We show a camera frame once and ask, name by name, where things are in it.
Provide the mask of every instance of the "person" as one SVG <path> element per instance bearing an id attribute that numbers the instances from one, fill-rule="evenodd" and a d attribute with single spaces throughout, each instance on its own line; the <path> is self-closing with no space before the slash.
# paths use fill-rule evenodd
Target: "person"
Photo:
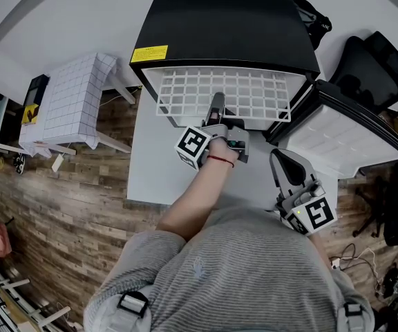
<path id="1" fill-rule="evenodd" d="M 368 301 L 331 269 L 319 235 L 262 210 L 211 212 L 238 153 L 222 139 L 209 151 L 221 160 L 208 158 L 156 229 L 126 243 L 84 311 L 85 331 L 348 331 L 345 304 L 359 307 L 354 331 L 373 331 Z M 144 317 L 118 317 L 122 294 L 138 290 Z"/>

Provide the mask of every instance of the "strap buckle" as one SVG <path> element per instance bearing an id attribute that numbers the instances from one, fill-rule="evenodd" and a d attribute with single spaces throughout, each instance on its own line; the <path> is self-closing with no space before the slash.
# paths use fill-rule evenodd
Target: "strap buckle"
<path id="1" fill-rule="evenodd" d="M 349 304 L 346 303 L 343 305 L 345 308 L 345 316 L 361 316 L 362 315 L 362 306 L 360 304 Z"/>
<path id="2" fill-rule="evenodd" d="M 144 294 L 140 293 L 139 291 L 131 291 L 124 293 L 121 296 L 119 302 L 117 303 L 117 308 L 143 318 L 148 305 L 149 300 Z"/>

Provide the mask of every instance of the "red bracelet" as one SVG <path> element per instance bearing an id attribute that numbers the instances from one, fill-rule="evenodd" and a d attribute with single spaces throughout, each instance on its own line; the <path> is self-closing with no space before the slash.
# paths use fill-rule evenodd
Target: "red bracelet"
<path id="1" fill-rule="evenodd" d="M 208 155 L 207 158 L 213 158 L 214 160 L 220 160 L 220 161 L 223 161 L 224 163 L 231 163 L 231 166 L 233 166 L 233 168 L 234 168 L 234 164 L 231 161 L 225 160 L 224 158 L 219 158 L 219 157 L 213 156 L 213 155 Z"/>

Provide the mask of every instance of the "white wire basket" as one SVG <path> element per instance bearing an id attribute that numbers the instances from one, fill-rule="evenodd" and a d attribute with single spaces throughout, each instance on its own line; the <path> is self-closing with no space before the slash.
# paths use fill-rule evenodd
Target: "white wire basket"
<path id="1" fill-rule="evenodd" d="M 158 75 L 161 79 L 155 88 L 156 114 L 171 116 L 178 124 L 185 123 L 179 119 L 187 118 L 189 124 L 200 125 L 216 92 L 225 94 L 224 117 L 243 119 L 254 125 L 252 129 L 266 129 L 274 121 L 291 120 L 287 73 L 188 66 L 159 69 Z"/>

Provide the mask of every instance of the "hand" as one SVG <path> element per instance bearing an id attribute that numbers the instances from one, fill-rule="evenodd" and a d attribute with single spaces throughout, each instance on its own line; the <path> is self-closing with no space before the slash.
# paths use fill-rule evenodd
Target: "hand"
<path id="1" fill-rule="evenodd" d="M 239 157 L 237 151 L 231 150 L 227 146 L 227 142 L 222 138 L 214 139 L 209 144 L 210 155 L 219 158 L 224 158 L 225 160 L 235 163 Z"/>

